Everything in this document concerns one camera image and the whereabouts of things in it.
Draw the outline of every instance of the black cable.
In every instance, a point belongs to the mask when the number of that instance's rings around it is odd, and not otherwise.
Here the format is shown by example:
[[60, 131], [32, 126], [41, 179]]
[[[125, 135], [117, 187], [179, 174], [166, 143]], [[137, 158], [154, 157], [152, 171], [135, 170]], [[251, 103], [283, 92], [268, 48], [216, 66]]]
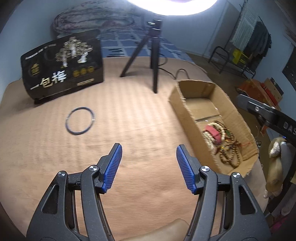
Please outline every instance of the black cable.
[[158, 68], [158, 69], [161, 69], [161, 70], [167, 72], [168, 74], [170, 74], [171, 77], [172, 77], [172, 79], [174, 79], [174, 80], [177, 80], [177, 77], [178, 77], [179, 72], [180, 72], [181, 70], [183, 70], [183, 71], [185, 72], [186, 76], [187, 76], [187, 79], [191, 80], [190, 77], [189, 77], [188, 72], [187, 72], [185, 69], [178, 69], [177, 72], [176, 72], [176, 76], [173, 75], [171, 72], [169, 72], [169, 71], [163, 69], [163, 68]]
[[165, 62], [163, 64], [158, 65], [158, 67], [165, 65], [168, 62], [168, 58], [164, 54], [160, 53], [159, 55], [162, 55], [163, 57], [165, 57]]
[[188, 72], [185, 69], [178, 69], [177, 72], [176, 72], [176, 75], [173, 75], [171, 72], [169, 72], [169, 71], [167, 71], [167, 70], [165, 70], [163, 68], [159, 68], [159, 66], [165, 65], [168, 62], [168, 58], [164, 54], [160, 53], [159, 55], [165, 57], [165, 62], [163, 64], [159, 64], [158, 65], [158, 69], [161, 69], [161, 70], [167, 72], [168, 74], [170, 74], [171, 77], [172, 77], [172, 79], [174, 79], [174, 80], [177, 80], [178, 74], [180, 73], [181, 70], [183, 70], [185, 72], [186, 76], [187, 76], [187, 79], [190, 80], [189, 74], [188, 74]]

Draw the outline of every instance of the blue gripper pad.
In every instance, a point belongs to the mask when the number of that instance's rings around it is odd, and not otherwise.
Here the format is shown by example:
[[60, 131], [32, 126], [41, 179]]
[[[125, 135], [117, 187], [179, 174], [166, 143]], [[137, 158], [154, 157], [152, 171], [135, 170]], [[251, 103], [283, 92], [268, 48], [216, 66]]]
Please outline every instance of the blue gripper pad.
[[194, 173], [188, 163], [188, 160], [181, 149], [180, 146], [177, 147], [177, 161], [179, 163], [181, 172], [183, 174], [183, 178], [185, 180], [187, 188], [192, 192], [195, 193], [196, 191], [196, 184], [195, 184], [195, 178], [194, 178]]
[[106, 193], [108, 189], [111, 188], [113, 180], [115, 178], [115, 174], [117, 172], [119, 163], [122, 157], [122, 146], [118, 145], [116, 151], [114, 152], [113, 157], [110, 160], [110, 163], [104, 174], [104, 183], [102, 186], [102, 190]]

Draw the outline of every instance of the beige plush toy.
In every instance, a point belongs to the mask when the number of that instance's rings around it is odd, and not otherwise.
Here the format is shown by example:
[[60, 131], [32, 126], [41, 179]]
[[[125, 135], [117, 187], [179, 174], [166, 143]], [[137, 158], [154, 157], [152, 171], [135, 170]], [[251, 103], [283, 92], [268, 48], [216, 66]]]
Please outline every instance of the beige plush toy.
[[264, 198], [272, 195], [278, 196], [282, 191], [284, 178], [281, 164], [281, 144], [283, 142], [286, 142], [284, 138], [277, 137], [272, 140], [268, 147], [270, 162]]

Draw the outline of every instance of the o-ring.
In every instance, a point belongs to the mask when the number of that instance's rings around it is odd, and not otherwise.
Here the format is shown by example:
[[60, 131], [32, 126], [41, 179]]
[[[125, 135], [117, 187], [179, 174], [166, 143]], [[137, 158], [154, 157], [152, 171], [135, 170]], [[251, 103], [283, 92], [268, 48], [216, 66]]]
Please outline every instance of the o-ring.
[[[91, 123], [90, 123], [90, 125], [89, 125], [84, 131], [79, 131], [79, 132], [71, 131], [70, 128], [69, 128], [69, 126], [68, 126], [68, 120], [69, 120], [70, 116], [71, 116], [75, 111], [77, 111], [77, 110], [87, 110], [87, 111], [89, 111], [90, 114], [91, 114]], [[69, 115], [67, 116], [67, 118], [66, 118], [66, 122], [65, 122], [65, 124], [66, 124], [66, 129], [67, 129], [67, 131], [68, 131], [69, 133], [71, 133], [71, 134], [73, 134], [73, 135], [81, 135], [81, 134], [84, 134], [85, 132], [87, 132], [87, 131], [91, 128], [91, 126], [93, 125], [94, 121], [95, 121], [94, 113], [93, 113], [93, 111], [92, 111], [90, 108], [87, 108], [87, 107], [78, 107], [78, 108], [76, 108], [76, 109], [74, 109], [74, 110], [72, 110], [72, 111], [70, 112], [70, 114], [69, 114]]]

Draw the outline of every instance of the brown leather surface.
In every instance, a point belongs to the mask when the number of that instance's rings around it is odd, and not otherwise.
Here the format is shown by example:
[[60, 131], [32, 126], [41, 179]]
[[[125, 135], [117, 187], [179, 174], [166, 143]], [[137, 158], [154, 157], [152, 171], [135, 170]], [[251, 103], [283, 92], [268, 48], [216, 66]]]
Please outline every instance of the brown leather surface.
[[189, 224], [183, 219], [175, 221], [156, 229], [150, 233], [125, 238], [121, 241], [183, 241], [188, 231]]
[[[105, 58], [105, 82], [40, 106], [34, 106], [21, 80], [8, 85], [0, 104], [0, 201], [23, 234], [57, 172], [83, 171], [116, 142], [123, 147], [122, 160], [112, 188], [101, 195], [115, 240], [151, 232], [177, 218], [191, 222], [198, 197], [186, 188], [176, 148], [185, 144], [193, 152], [168, 102], [176, 81], [160, 70], [159, 92], [154, 94], [149, 57], [137, 57], [127, 77], [119, 78], [127, 60]], [[171, 73], [183, 68], [192, 79], [210, 81], [200, 68], [181, 60], [169, 58], [162, 67]], [[92, 109], [96, 120], [87, 133], [73, 136], [65, 119], [80, 106]], [[69, 124], [79, 131], [89, 122], [89, 113], [81, 110]], [[267, 200], [260, 192], [265, 189], [260, 164], [248, 178], [263, 208]], [[76, 193], [79, 229], [86, 235]], [[216, 213], [221, 207], [219, 201]], [[219, 226], [217, 215], [213, 230]]]

